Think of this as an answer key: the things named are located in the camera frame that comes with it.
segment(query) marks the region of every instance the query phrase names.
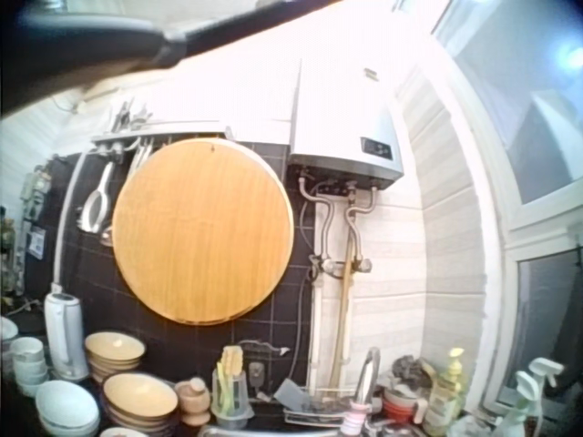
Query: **sink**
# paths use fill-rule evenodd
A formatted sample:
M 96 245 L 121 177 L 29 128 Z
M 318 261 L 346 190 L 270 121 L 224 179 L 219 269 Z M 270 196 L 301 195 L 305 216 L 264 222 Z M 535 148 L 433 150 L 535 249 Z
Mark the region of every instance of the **sink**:
M 205 426 L 199 432 L 199 437 L 336 437 L 338 430 L 306 431 L 306 432 L 271 432 L 271 431 L 247 431 L 225 430 L 218 426 Z

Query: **white kettle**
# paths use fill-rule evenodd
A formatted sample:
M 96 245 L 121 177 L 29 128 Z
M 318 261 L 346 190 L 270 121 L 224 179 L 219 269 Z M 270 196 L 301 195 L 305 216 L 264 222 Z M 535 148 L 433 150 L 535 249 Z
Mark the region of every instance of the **white kettle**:
M 65 293 L 45 298 L 45 321 L 51 360 L 63 380 L 81 381 L 89 375 L 83 349 L 81 302 Z

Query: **dish soap bottle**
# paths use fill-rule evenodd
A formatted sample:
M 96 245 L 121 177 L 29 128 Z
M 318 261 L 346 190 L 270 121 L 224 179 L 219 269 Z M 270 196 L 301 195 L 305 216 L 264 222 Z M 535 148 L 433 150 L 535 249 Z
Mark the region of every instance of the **dish soap bottle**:
M 517 371 L 517 405 L 510 410 L 492 433 L 492 437 L 525 437 L 525 421 L 537 402 L 537 382 L 525 371 Z
M 451 362 L 447 370 L 435 379 L 429 397 L 429 408 L 423 421 L 423 429 L 431 437 L 445 435 L 462 408 L 464 378 L 459 357 L 463 353 L 463 349 L 451 349 L 449 351 Z

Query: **spray bottle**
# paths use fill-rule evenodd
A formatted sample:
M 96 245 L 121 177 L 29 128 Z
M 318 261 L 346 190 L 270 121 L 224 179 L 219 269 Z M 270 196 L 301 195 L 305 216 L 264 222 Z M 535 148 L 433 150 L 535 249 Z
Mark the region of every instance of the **spray bottle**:
M 528 364 L 528 369 L 532 372 L 532 378 L 538 384 L 538 399 L 532 405 L 532 410 L 529 414 L 529 416 L 535 418 L 534 420 L 537 422 L 535 432 L 532 435 L 533 437 L 538 437 L 543 425 L 543 395 L 545 382 L 548 380 L 551 387 L 557 387 L 557 380 L 555 377 L 565 369 L 565 366 L 546 358 L 536 358 Z
M 525 421 L 540 397 L 537 382 L 525 371 L 517 372 L 517 392 L 520 395 L 515 408 L 510 410 L 492 433 L 492 437 L 525 437 Z

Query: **round wooden cutting board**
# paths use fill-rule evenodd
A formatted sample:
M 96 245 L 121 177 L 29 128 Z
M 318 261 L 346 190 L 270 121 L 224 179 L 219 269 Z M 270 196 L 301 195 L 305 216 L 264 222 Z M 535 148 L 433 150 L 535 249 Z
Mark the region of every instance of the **round wooden cutting board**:
M 112 234 L 142 302 L 181 323 L 216 324 L 275 288 L 292 253 L 292 209 L 254 152 L 192 139 L 162 148 L 126 182 Z

